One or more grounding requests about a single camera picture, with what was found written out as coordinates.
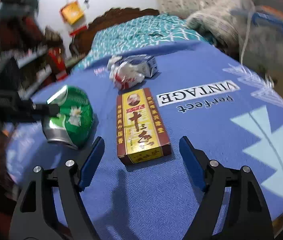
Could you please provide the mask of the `green crushed can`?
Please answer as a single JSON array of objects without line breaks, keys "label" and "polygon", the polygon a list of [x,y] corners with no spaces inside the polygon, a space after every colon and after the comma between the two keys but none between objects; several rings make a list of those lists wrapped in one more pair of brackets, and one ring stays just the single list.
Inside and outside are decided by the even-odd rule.
[{"label": "green crushed can", "polygon": [[47,141],[74,149],[84,145],[94,123],[93,109],[84,90],[65,85],[47,103],[60,107],[56,117],[45,118],[42,122]]}]

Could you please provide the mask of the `cluttered metal shelf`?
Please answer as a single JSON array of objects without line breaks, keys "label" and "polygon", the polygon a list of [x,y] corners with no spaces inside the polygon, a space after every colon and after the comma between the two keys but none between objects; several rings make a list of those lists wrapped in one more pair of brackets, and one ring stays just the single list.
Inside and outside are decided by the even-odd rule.
[{"label": "cluttered metal shelf", "polygon": [[48,51],[63,48],[60,34],[37,20],[39,0],[0,0],[0,61],[13,57],[20,68],[11,80],[26,90],[45,69]]}]

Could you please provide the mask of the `blue vintage print blanket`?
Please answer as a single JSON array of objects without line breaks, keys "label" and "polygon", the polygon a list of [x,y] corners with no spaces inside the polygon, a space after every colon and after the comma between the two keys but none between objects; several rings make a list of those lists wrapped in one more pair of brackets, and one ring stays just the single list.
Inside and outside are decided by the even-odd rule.
[{"label": "blue vintage print blanket", "polygon": [[[102,137],[105,152],[80,193],[99,239],[184,239],[203,198],[180,154],[186,136],[224,167],[250,167],[272,223],[283,215],[283,98],[257,73],[203,42],[128,52],[139,54],[154,56],[159,72],[126,92],[114,87],[103,58],[32,96],[47,103],[65,85],[80,88],[94,123],[78,149],[48,142],[41,122],[20,125],[7,151],[14,181],[24,186],[34,167],[57,168]],[[143,88],[154,97],[172,152],[126,166],[117,157],[116,98]]]}]

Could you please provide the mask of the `crumpled white red plastic bag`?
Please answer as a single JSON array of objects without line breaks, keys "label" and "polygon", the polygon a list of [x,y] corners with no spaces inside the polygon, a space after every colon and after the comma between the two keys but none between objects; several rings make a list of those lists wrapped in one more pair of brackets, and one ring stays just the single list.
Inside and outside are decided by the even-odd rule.
[{"label": "crumpled white red plastic bag", "polygon": [[118,90],[132,88],[145,79],[145,75],[139,72],[138,67],[122,56],[113,55],[108,61],[107,70],[110,71],[109,79]]}]

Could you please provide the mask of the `teal patterned bed sheet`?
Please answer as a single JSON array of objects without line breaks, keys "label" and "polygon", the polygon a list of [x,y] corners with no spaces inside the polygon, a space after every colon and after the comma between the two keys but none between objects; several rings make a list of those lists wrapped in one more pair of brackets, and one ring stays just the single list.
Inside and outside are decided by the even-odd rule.
[{"label": "teal patterned bed sheet", "polygon": [[143,16],[100,30],[93,38],[87,56],[73,68],[78,72],[105,56],[156,46],[165,42],[203,41],[197,31],[187,28],[186,20],[169,14]]}]

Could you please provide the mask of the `yellow brown incense box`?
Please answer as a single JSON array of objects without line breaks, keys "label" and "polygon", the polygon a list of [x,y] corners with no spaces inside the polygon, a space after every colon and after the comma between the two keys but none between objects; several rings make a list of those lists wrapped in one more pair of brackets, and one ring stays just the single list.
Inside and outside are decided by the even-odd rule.
[{"label": "yellow brown incense box", "polygon": [[126,166],[171,154],[171,142],[149,88],[116,98],[117,157]]}]

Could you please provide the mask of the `blue white carton box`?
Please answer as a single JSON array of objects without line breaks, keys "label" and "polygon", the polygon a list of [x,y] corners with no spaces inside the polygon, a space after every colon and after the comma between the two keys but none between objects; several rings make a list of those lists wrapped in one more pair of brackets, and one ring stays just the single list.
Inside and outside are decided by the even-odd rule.
[{"label": "blue white carton box", "polygon": [[120,66],[123,62],[127,62],[137,68],[137,71],[147,78],[152,78],[157,72],[156,59],[152,55],[131,55],[123,57],[114,63],[115,66]]}]

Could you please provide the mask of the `yellow red wall calendar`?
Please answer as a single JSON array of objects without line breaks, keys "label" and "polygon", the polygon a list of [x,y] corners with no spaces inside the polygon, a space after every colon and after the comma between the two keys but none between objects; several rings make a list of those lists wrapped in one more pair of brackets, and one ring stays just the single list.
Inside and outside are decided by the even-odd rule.
[{"label": "yellow red wall calendar", "polygon": [[67,4],[60,9],[63,22],[69,25],[68,34],[70,37],[86,27],[86,12],[87,7],[78,0],[67,2]]}]

